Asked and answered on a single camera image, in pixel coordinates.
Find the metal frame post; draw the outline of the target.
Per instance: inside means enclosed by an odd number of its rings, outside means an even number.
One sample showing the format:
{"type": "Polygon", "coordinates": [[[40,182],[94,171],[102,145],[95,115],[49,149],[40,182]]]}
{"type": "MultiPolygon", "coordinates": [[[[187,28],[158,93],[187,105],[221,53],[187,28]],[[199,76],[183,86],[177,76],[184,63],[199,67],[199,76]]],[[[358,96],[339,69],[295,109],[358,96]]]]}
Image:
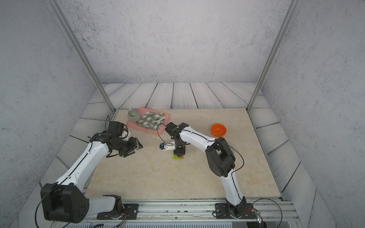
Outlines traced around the metal frame post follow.
{"type": "Polygon", "coordinates": [[[100,79],[98,78],[95,70],[93,69],[90,61],[88,60],[82,46],[80,45],[77,37],[75,36],[71,26],[69,25],[67,18],[65,17],[60,5],[56,0],[48,0],[48,6],[52,10],[56,20],[58,21],[59,25],[61,26],[63,32],[65,33],[66,37],[70,41],[72,47],[74,48],[77,56],[79,57],[81,63],[83,64],[84,68],[86,69],[88,75],[90,76],[91,80],[93,81],[94,85],[96,86],[97,90],[101,94],[102,98],[106,102],[108,108],[114,114],[116,112],[115,106],[112,104],[108,94],[106,93],[104,87],[100,79]]]}
{"type": "Polygon", "coordinates": [[[263,70],[258,78],[258,81],[256,83],[256,87],[253,91],[253,94],[251,96],[251,99],[248,103],[248,107],[246,108],[247,112],[250,113],[250,111],[253,109],[253,106],[257,100],[257,97],[259,96],[259,92],[262,89],[264,82],[269,74],[269,71],[274,63],[275,57],[277,56],[277,53],[280,49],[280,46],[282,42],[285,39],[285,36],[289,30],[290,24],[295,16],[295,13],[298,9],[300,0],[292,0],[289,4],[289,8],[287,10],[287,13],[284,17],[284,20],[281,24],[281,27],[277,33],[277,36],[275,38],[274,44],[271,48],[271,51],[268,55],[268,58],[266,60],[266,63],[263,67],[263,70]]]}

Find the left metal frame post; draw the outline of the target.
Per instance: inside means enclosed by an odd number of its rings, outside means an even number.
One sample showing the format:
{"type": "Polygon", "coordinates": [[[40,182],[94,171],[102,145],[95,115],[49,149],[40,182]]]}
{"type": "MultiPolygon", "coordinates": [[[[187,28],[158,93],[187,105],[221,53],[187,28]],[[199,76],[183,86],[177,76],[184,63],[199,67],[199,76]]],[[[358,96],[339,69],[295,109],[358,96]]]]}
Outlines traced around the left metal frame post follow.
{"type": "Polygon", "coordinates": [[[82,46],[80,45],[77,37],[75,36],[71,26],[69,25],[67,18],[65,17],[60,5],[56,0],[48,0],[48,6],[52,10],[56,20],[58,21],[59,25],[61,26],[63,32],[65,33],[66,37],[70,41],[72,47],[74,48],[77,56],[79,57],[81,63],[83,64],[84,68],[86,69],[88,75],[90,76],[91,80],[93,81],[94,85],[96,86],[97,90],[101,94],[102,98],[106,102],[108,108],[114,114],[116,112],[115,106],[112,104],[108,94],[106,93],[104,87],[100,79],[98,78],[95,70],[93,69],[90,61],[88,60],[82,46]]]}

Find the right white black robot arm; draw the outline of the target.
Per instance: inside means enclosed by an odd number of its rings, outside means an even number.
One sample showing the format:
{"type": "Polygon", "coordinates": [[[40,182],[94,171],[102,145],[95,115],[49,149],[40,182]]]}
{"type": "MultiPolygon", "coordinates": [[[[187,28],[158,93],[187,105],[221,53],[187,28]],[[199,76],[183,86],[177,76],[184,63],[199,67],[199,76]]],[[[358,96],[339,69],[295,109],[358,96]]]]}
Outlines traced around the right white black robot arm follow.
{"type": "Polygon", "coordinates": [[[239,188],[235,173],[236,158],[227,141],[222,137],[214,139],[199,133],[186,123],[176,125],[170,122],[165,131],[175,142],[175,155],[184,155],[186,144],[191,144],[205,153],[210,170],[221,179],[229,212],[237,218],[247,201],[239,188]]]}

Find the right metal frame post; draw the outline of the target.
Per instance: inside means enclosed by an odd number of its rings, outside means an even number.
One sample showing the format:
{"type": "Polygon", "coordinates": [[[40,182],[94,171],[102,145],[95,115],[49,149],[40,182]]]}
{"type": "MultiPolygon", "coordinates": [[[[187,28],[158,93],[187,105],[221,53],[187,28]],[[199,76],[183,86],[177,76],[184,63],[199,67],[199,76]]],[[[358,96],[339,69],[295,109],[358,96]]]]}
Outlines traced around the right metal frame post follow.
{"type": "Polygon", "coordinates": [[[274,44],[271,48],[271,51],[268,55],[268,58],[266,60],[266,63],[263,67],[263,70],[258,78],[258,81],[256,83],[256,87],[253,91],[253,94],[251,96],[251,99],[248,103],[248,107],[246,108],[247,112],[250,113],[250,111],[253,109],[253,106],[257,100],[257,97],[259,96],[259,92],[262,89],[264,82],[269,74],[269,71],[274,63],[275,57],[277,56],[277,53],[280,49],[280,46],[282,42],[285,39],[285,36],[289,30],[290,24],[295,16],[295,13],[298,9],[300,0],[292,0],[289,4],[289,8],[287,10],[287,13],[284,17],[284,20],[281,24],[281,27],[277,33],[277,36],[275,38],[274,44]]]}

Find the grey ribbed cup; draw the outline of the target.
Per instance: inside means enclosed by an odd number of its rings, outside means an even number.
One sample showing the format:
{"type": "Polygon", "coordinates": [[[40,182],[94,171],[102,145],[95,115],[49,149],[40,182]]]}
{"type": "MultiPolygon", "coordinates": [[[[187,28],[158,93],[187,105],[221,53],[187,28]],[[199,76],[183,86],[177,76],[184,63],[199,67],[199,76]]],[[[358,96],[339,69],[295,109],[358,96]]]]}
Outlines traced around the grey ribbed cup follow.
{"type": "Polygon", "coordinates": [[[129,109],[127,117],[132,123],[137,123],[142,119],[142,115],[138,109],[129,109]]]}

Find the orange plastic bowl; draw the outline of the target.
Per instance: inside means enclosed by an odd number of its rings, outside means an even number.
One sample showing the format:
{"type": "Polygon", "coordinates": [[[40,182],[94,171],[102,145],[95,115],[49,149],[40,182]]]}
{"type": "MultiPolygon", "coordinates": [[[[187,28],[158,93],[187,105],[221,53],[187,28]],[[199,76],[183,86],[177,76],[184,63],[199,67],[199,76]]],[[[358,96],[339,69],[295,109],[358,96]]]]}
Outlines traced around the orange plastic bowl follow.
{"type": "Polygon", "coordinates": [[[220,123],[215,123],[211,127],[211,132],[214,137],[224,137],[227,134],[227,128],[220,123]]]}

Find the pink tray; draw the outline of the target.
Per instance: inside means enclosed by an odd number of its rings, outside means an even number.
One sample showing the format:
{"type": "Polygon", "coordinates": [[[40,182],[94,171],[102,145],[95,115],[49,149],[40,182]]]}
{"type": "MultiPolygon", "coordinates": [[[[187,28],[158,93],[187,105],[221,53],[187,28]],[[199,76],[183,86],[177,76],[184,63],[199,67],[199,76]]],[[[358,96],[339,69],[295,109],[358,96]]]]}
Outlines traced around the pink tray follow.
{"type": "Polygon", "coordinates": [[[142,131],[145,131],[145,132],[148,132],[148,133],[152,133],[152,134],[161,134],[163,132],[163,130],[165,129],[165,125],[168,124],[169,119],[171,117],[171,115],[169,113],[162,112],[162,111],[159,111],[159,110],[152,110],[152,109],[147,109],[147,108],[144,108],[144,107],[140,107],[140,108],[137,108],[137,109],[140,111],[142,117],[144,116],[144,114],[147,111],[157,112],[157,113],[165,113],[164,123],[160,126],[160,128],[157,131],[153,131],[153,130],[150,130],[150,129],[146,129],[146,128],[140,127],[140,126],[137,125],[137,123],[132,123],[132,122],[130,122],[128,120],[128,122],[126,124],[128,126],[128,128],[135,128],[135,129],[142,130],[142,131]]]}

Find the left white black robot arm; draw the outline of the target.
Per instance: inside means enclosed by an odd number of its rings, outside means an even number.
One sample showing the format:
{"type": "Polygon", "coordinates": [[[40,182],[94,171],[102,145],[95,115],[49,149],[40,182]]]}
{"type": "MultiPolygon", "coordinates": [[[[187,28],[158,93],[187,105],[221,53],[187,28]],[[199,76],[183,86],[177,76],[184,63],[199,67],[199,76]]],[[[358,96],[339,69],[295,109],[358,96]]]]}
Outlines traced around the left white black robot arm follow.
{"type": "Polygon", "coordinates": [[[79,223],[85,217],[107,214],[111,219],[124,219],[126,210],[117,195],[88,199],[83,194],[86,181],[99,162],[114,150],[127,157],[142,149],[136,137],[122,138],[117,133],[104,131],[90,139],[85,151],[54,183],[45,184],[41,191],[41,201],[45,220],[79,223]]]}

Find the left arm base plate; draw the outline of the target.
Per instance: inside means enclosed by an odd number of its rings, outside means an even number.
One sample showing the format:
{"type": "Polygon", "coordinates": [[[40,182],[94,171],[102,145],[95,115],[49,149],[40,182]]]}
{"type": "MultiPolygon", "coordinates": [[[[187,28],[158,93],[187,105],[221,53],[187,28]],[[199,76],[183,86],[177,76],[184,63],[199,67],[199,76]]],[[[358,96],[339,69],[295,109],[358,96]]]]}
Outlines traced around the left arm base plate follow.
{"type": "Polygon", "coordinates": [[[98,220],[136,220],[139,204],[123,203],[120,207],[114,208],[110,212],[103,212],[97,215],[98,220]]]}

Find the green checked cloth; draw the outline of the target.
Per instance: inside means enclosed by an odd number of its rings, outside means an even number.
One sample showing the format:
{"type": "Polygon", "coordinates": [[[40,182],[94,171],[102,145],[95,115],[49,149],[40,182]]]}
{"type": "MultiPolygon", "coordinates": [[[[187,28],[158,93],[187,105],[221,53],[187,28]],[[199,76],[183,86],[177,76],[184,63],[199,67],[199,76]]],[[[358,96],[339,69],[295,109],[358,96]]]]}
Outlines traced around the green checked cloth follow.
{"type": "Polygon", "coordinates": [[[164,123],[164,120],[160,123],[157,123],[156,120],[158,120],[163,116],[165,116],[165,113],[147,111],[142,117],[142,119],[139,122],[137,122],[137,125],[146,129],[157,131],[160,128],[160,126],[164,123]]]}

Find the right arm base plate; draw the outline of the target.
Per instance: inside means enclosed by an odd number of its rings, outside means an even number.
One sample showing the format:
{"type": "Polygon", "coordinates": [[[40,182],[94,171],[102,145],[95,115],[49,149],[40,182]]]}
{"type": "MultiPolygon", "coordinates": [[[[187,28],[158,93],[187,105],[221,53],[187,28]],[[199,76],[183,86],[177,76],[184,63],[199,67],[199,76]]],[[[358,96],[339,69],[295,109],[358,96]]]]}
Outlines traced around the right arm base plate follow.
{"type": "Polygon", "coordinates": [[[256,219],[252,203],[233,206],[229,203],[216,203],[213,216],[217,219],[256,219]]]}

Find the aluminium mounting rail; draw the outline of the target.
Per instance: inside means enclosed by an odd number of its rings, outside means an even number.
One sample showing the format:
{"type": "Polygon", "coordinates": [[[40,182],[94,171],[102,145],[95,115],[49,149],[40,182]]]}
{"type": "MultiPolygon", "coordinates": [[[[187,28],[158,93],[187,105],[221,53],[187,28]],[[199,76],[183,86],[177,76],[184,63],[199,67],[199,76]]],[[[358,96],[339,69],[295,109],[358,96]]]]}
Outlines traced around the aluminium mounting rail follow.
{"type": "MultiPolygon", "coordinates": [[[[227,203],[223,199],[192,199],[192,200],[118,200],[120,206],[125,203],[139,204],[136,220],[132,221],[216,221],[213,216],[216,203],[227,203]]],[[[297,211],[291,201],[280,199],[247,199],[252,203],[257,214],[256,219],[223,219],[245,220],[262,228],[264,223],[274,222],[277,228],[301,228],[297,211]]]]}

